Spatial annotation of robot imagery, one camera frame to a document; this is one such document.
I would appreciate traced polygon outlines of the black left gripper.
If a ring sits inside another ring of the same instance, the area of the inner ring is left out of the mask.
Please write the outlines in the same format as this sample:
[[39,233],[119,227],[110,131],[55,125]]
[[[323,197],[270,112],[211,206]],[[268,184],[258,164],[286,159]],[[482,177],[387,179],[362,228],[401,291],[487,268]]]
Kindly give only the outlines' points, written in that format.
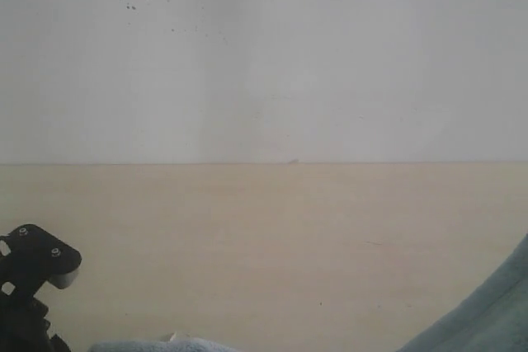
[[1,351],[71,351],[59,335],[49,334],[50,322],[45,318],[49,309],[45,304],[30,298],[11,307],[10,300],[11,295],[1,291]]

